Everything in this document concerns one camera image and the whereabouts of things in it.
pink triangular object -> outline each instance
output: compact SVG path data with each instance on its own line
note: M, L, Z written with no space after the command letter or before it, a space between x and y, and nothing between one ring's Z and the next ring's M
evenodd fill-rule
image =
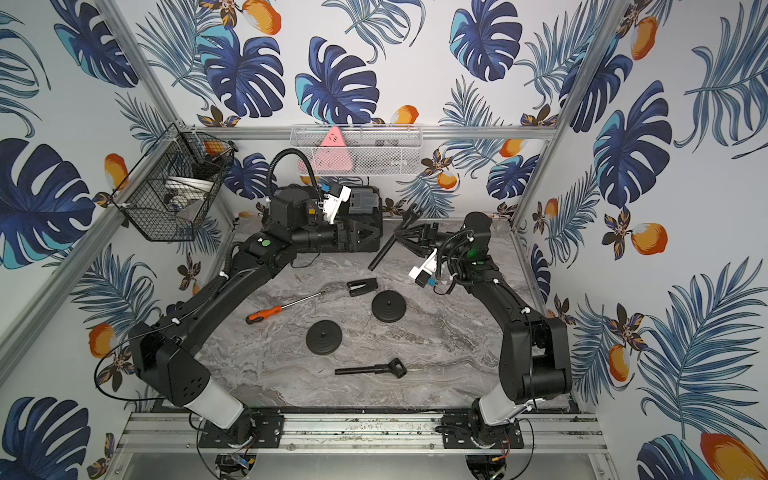
M338 128L336 125L331 127L320 147L346 147L344 136L341 135L341 128Z
M325 140L320 144L320 148L317 149L314 155L312 168L317 172L352 170L352 158L346 149L346 142L344 141L344 136L341 135L339 127L334 125L328 131Z

orange screwdriver handle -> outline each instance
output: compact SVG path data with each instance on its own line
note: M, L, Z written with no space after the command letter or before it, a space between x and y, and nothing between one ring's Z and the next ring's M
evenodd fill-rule
M245 323L247 323L248 325L253 325L254 323L262 322L265 319L274 315L275 313L280 313L282 311L283 311L283 308L281 306L276 306L268 310L261 310L260 312L256 312L253 315L249 315L245 317Z

black mounting plate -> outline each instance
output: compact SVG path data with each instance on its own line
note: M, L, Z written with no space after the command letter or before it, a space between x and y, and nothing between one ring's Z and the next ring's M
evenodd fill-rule
M518 420L505 425L494 426L492 433L499 440L496 440L490 447L479 446L479 442L475 442L472 439L468 414L444 415L439 428L439 431L442 433L442 447L444 449L497 449L503 451L507 448L522 449L524 446Z
M259 432L251 449L278 449L283 436L285 417L282 415L254 415L253 424ZM222 429L206 421L197 445L201 449L228 449L232 439Z

metal rail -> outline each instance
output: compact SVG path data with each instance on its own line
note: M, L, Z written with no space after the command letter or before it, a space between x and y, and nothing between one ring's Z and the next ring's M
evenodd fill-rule
M120 192L120 198L129 198L141 185L152 166L165 152L161 140L157 147L142 161L142 165L131 172L131 182ZM0 339L0 386L21 362L24 354L48 325L59 307L67 299L74 285L80 280L94 258L109 244L125 217L114 206L94 220L87 232L74 245L72 253L56 267L53 274L38 289L25 308L16 316Z
M424 454L481 455L498 450L444 449L440 433L442 413L349 414L287 413L278 449L265 452L281 454ZM601 427L592 414L520 415L533 425L537 453L606 454ZM512 454L529 455L531 433L528 423L521 427L526 447ZM197 453L196 432L183 413L134 413L118 443L123 454ZM227 453L235 449L201 449L202 452Z
M525 219L523 214L528 210L531 202L534 201L536 190L541 183L541 179L544 178L547 169L551 163L552 157L555 152L558 151L563 136L570 129L571 119L576 115L576 112L581 104L581 100L589 89L589 84L592 82L595 72L600 67L600 63L605 56L605 52L608 50L608 45L614 39L616 35L616 29L619 26L624 13L627 11L627 6L630 4L630 0L605 0L611 2L605 13L605 18L600 24L598 31L594 34L594 39L587 50L584 60L581 63L581 68L576 75L576 81L574 87L571 89L571 93L568 94L568 99L565 102L565 106L558 116L558 129L552 138L552 142L540 153L538 158L538 164L536 169L531 175L531 179L528 185L525 187L523 198L518 205L519 215L515 215L512 221L512 232L516 235L517 227ZM535 286L535 283L530 285L531 289Z
M291 125L286 127L206 127L205 133L221 140L289 140ZM532 140L551 140L555 135L554 127L443 127L424 125L422 132L425 140L451 140L454 138L514 138Z
M150 98L165 121L166 124L174 123L179 114L176 112L173 102L165 94L162 84L152 71L146 57L141 52L141 46L136 42L136 36L131 30L130 25L125 20L116 0L94 0L96 9L104 19L109 30L112 32L115 40L118 41L120 49L131 64L140 79L140 85L147 90Z

screwdriver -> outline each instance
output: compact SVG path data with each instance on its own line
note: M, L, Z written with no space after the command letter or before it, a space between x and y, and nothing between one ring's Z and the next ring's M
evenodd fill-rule
M283 311L284 308L288 308L289 306L296 305L299 302L303 302L304 300L309 300L310 298L314 298L318 295L321 295L323 292L315 293L314 295L305 296L301 300L297 300L295 302L291 302L288 305L283 306L275 306L273 308L267 309L267 310L261 310L260 312L256 312L253 315L249 315L245 317L245 323L248 325L253 325L254 323L262 322L265 319L271 317L275 313L280 313Z

